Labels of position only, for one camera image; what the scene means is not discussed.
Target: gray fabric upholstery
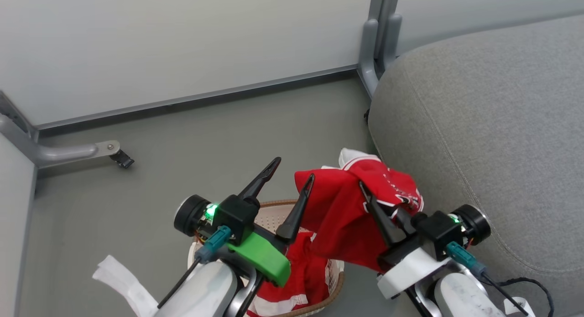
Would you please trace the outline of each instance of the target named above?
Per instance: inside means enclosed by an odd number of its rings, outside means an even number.
[[[416,180],[427,211],[484,211],[493,234],[472,252],[494,278],[539,280],[558,317],[584,311],[584,16],[399,57],[369,128],[386,164]],[[536,286],[508,288],[547,315]]]

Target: green plastic bracket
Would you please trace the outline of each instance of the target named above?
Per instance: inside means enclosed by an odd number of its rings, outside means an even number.
[[[279,287],[284,287],[290,277],[290,261],[280,253],[265,238],[251,233],[241,245],[227,244],[230,250],[235,251],[246,259],[255,269],[259,270],[269,280]]]

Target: couch seam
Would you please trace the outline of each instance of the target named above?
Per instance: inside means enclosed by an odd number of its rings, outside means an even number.
[[[473,188],[469,184],[468,179],[466,178],[463,171],[459,167],[459,164],[456,161],[456,159],[454,158],[454,155],[452,154],[450,147],[448,147],[448,144],[447,144],[446,140],[444,139],[442,132],[440,132],[438,125],[436,124],[436,122],[434,121],[434,119],[430,115],[428,109],[426,108],[426,105],[424,104],[424,102],[420,98],[420,95],[418,94],[415,86],[413,85],[413,82],[410,79],[409,73],[407,72],[407,66],[405,65],[405,63],[403,63],[403,64],[404,64],[403,65],[403,74],[405,75],[405,78],[406,78],[410,88],[412,89],[417,102],[422,107],[423,113],[425,114],[426,118],[430,121],[432,132],[434,133],[435,136],[438,137],[438,140],[440,141],[440,144],[441,144],[440,146],[442,147],[442,151],[444,151],[444,153],[446,153],[446,155],[448,156],[448,159],[451,162],[450,165],[453,168],[454,173],[458,174],[459,177],[461,177],[461,180],[463,180],[465,192],[467,192],[467,194],[475,201],[476,205],[478,205],[478,207],[482,210],[482,205],[480,204],[480,200],[476,196]],[[541,268],[541,267],[536,267],[536,266],[532,265],[531,263],[528,263],[527,261],[525,261],[525,259],[522,259],[521,257],[519,257],[517,254],[515,254],[513,252],[513,250],[511,250],[511,248],[509,248],[509,246],[507,246],[507,244],[505,244],[505,242],[502,240],[501,235],[497,232],[496,228],[493,225],[491,225],[491,228],[492,228],[493,232],[495,234],[497,234],[497,236],[495,236],[494,240],[497,243],[497,245],[499,246],[499,248],[503,249],[503,252],[505,252],[507,255],[509,255],[511,257],[511,260],[516,265],[521,267],[522,269],[525,269],[529,272],[534,272],[537,274],[543,274],[543,273],[559,274],[559,273],[567,273],[567,272],[571,272],[571,271],[580,271],[580,270],[582,270],[582,268],[584,268],[584,266],[582,266],[582,267],[578,267],[575,269],[553,270],[553,269],[545,269],[545,268]]]

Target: black caster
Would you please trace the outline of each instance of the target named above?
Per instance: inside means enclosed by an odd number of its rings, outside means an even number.
[[[119,150],[114,155],[110,155],[110,159],[114,160],[117,165],[124,169],[128,169],[131,165],[134,164],[134,160],[130,159],[130,157],[124,153],[123,150]]]
[[[365,124],[369,125],[369,109],[363,114],[363,118],[365,119]]]

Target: black camera lens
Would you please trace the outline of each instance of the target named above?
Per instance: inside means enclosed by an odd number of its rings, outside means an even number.
[[[175,214],[175,229],[187,236],[194,236],[197,223],[209,204],[211,202],[198,195],[185,199]]]
[[[486,217],[473,205],[465,204],[454,210],[452,214],[460,217],[467,233],[467,239],[473,239],[472,245],[477,245],[490,236],[490,226]]]

